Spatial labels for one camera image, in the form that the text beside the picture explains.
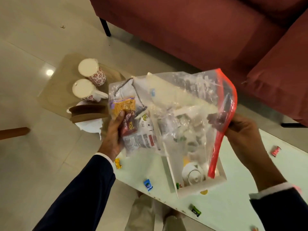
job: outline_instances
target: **hand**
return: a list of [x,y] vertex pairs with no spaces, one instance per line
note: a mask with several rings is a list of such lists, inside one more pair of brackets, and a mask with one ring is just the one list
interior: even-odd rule
[[[217,120],[209,116],[209,123]],[[263,145],[259,129],[253,120],[235,114],[225,132],[230,145],[241,163],[251,172],[258,190],[286,182],[270,159]]]
[[119,141],[119,126],[125,116],[125,111],[121,111],[115,120],[111,120],[108,126],[107,135],[102,142],[98,152],[107,155],[112,162],[116,159],[117,155],[122,151],[123,145]]

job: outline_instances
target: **person's left hand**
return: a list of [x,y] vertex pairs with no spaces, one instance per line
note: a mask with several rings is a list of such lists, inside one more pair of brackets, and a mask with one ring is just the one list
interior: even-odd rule
[[125,111],[122,110],[115,120],[111,120],[107,130],[107,136],[102,142],[98,152],[107,155],[112,162],[123,149],[122,143],[119,141],[119,126],[125,116]]

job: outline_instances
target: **blue candy wrapper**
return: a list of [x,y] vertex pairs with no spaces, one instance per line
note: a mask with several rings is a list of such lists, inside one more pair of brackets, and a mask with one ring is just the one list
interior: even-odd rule
[[149,179],[146,179],[143,184],[147,187],[148,191],[152,190],[153,186],[151,185],[151,182]]

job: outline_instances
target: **leg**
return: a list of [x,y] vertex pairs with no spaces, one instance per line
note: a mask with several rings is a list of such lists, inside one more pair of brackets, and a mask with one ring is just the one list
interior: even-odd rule
[[2,131],[0,131],[0,140],[26,135],[29,132],[30,132],[30,129],[28,127],[2,130]]
[[306,126],[300,123],[281,123],[280,125],[284,128],[307,128]]
[[182,217],[183,214],[176,210],[169,212],[164,218],[163,231],[186,231]]
[[103,26],[104,30],[105,30],[106,36],[108,36],[108,37],[111,36],[111,33],[109,31],[109,27],[107,25],[106,20],[104,20],[102,18],[99,18],[99,19],[100,19],[100,22],[102,23],[102,26]]
[[152,198],[145,194],[138,194],[132,206],[125,231],[153,231],[155,213],[152,207]]

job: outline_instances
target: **white mug with red flower pattern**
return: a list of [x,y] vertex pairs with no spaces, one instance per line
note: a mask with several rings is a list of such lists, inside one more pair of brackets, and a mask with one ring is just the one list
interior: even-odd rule
[[102,98],[108,99],[108,94],[99,91],[91,81],[85,78],[77,80],[72,90],[76,97],[85,101],[99,102]]
[[87,58],[82,60],[78,66],[79,73],[88,78],[95,86],[101,86],[106,82],[106,75],[99,67],[98,60]]

